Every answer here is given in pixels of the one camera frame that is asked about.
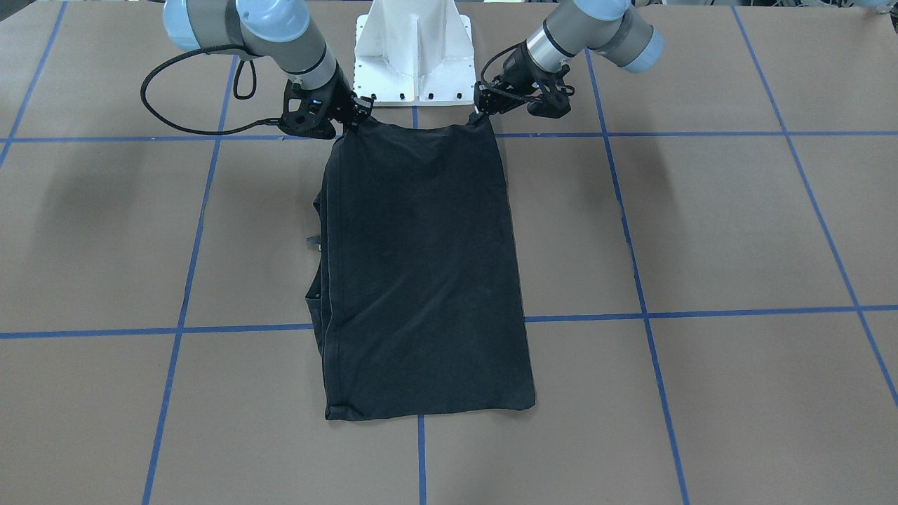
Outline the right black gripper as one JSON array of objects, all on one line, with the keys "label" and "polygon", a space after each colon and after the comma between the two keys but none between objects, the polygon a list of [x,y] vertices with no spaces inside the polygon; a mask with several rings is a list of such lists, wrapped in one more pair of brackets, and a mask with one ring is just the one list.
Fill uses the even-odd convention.
[{"label": "right black gripper", "polygon": [[346,128],[362,124],[372,113],[372,97],[359,97],[351,90],[345,74],[337,68],[324,86],[304,89],[288,82],[283,89],[280,130],[286,135],[312,140],[333,140],[334,122]]}]

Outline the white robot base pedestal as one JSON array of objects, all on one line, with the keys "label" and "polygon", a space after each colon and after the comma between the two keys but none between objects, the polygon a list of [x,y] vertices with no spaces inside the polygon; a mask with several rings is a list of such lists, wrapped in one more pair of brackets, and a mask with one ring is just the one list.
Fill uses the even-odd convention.
[{"label": "white robot base pedestal", "polygon": [[384,107],[474,104],[471,20],[453,1],[375,1],[355,22],[353,91]]}]

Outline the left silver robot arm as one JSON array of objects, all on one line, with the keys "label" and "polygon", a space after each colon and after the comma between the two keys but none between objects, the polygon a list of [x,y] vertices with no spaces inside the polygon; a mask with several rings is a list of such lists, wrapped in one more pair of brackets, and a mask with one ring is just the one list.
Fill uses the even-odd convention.
[{"label": "left silver robot arm", "polygon": [[526,106],[529,115],[559,119],[575,89],[564,82],[570,61],[592,51],[638,74],[653,67],[664,38],[631,1],[561,1],[525,40],[494,55],[474,84],[469,124]]}]

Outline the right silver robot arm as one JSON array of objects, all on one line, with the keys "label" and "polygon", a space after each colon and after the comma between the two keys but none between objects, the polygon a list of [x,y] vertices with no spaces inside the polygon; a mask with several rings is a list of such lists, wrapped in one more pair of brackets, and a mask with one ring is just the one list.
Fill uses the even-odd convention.
[{"label": "right silver robot arm", "polygon": [[183,60],[229,54],[278,64],[287,79],[283,109],[260,125],[333,140],[334,123],[353,128],[371,115],[373,99],[352,90],[304,1],[166,1],[161,19]]}]

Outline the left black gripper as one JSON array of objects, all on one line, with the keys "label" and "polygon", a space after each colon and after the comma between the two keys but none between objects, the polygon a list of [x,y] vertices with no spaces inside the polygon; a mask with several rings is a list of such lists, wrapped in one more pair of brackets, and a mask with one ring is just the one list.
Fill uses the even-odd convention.
[{"label": "left black gripper", "polygon": [[570,97],[575,94],[575,89],[564,82],[570,71],[567,61],[562,61],[555,72],[544,70],[530,57],[525,43],[519,43],[494,55],[484,69],[506,53],[508,58],[495,78],[475,83],[474,121],[507,113],[522,105],[526,106],[529,115],[550,119],[559,119],[571,111]]}]

